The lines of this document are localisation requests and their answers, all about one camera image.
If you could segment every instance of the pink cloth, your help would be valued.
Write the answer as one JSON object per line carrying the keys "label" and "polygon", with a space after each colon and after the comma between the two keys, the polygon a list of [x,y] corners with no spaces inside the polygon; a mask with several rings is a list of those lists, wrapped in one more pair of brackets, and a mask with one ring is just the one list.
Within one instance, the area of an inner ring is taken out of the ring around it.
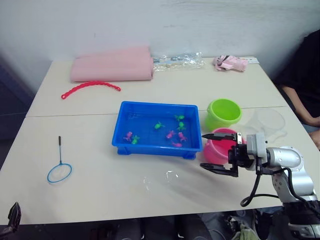
{"label": "pink cloth", "polygon": [[91,54],[74,60],[71,82],[151,80],[154,62],[147,46]]}
{"label": "pink cloth", "polygon": [[234,70],[244,72],[248,65],[248,60],[240,59],[235,56],[221,55],[213,59],[213,64],[215,66],[215,69],[219,71],[222,69],[225,69],[225,70],[234,69]]}

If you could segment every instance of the pink towel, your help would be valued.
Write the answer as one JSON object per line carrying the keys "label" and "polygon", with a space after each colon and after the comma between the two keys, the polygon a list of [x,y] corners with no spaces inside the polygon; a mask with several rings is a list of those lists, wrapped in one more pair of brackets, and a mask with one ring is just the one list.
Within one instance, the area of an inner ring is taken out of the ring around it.
{"label": "pink towel", "polygon": [[151,80],[153,59],[147,46],[91,54],[74,60],[71,82]]}

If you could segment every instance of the white table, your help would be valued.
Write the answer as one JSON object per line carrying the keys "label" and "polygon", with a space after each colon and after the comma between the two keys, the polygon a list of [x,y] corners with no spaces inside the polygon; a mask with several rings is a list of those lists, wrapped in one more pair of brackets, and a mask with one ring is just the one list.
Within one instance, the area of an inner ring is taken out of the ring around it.
{"label": "white table", "polygon": [[203,69],[155,72],[151,81],[112,82],[121,92],[89,86],[65,100],[61,95],[77,86],[70,82],[72,62],[53,62],[27,117],[117,114],[122,101],[192,104],[199,110],[217,98],[234,100],[241,108],[287,106],[259,64],[248,64],[245,72],[222,72],[211,62],[205,58]]}
{"label": "white table", "polygon": [[[297,148],[319,193],[319,151],[289,107],[273,109],[286,119],[287,136],[268,146]],[[243,129],[253,112],[253,108],[244,109],[241,121],[232,128]],[[205,115],[206,111],[199,111],[201,124]],[[199,166],[202,153],[195,160],[118,155],[111,145],[116,119],[116,114],[27,117],[0,171],[0,216],[6,216],[15,201],[21,206],[22,224],[241,209],[240,201],[255,181],[253,171],[240,169],[238,178],[211,173]],[[73,171],[65,181],[49,184],[48,171],[59,163],[58,135],[62,136],[63,161]],[[257,192],[275,194],[270,176],[261,178]],[[259,197],[247,208],[280,204],[278,199]],[[7,220],[1,217],[0,224]]]}

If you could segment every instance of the black shirt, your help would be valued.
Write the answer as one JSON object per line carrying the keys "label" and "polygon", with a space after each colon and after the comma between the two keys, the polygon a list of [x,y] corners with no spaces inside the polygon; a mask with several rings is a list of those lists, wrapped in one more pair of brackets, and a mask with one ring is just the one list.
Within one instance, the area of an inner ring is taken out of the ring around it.
{"label": "black shirt", "polygon": [[320,30],[304,38],[274,83],[295,89],[311,116],[320,116]]}

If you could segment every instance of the floor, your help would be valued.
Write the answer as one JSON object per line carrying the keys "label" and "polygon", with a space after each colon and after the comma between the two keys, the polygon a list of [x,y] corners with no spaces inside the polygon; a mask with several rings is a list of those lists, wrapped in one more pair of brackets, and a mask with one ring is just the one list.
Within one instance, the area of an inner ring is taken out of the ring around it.
{"label": "floor", "polygon": [[[0,169],[6,159],[13,140],[0,140]],[[251,225],[253,220],[252,211],[240,211],[240,217],[243,221]],[[211,237],[214,240],[223,240],[216,230],[221,232],[225,239],[231,239],[231,234],[228,232],[222,218],[228,213],[212,212],[200,213],[202,221],[206,224]],[[79,222],[68,224],[37,224],[37,225],[21,225],[18,232],[9,236],[8,240],[108,240],[106,229],[110,228],[113,221],[98,221],[98,222]],[[273,225],[270,229],[269,240],[294,240],[288,229],[288,218],[282,214],[276,214],[273,217]]]}

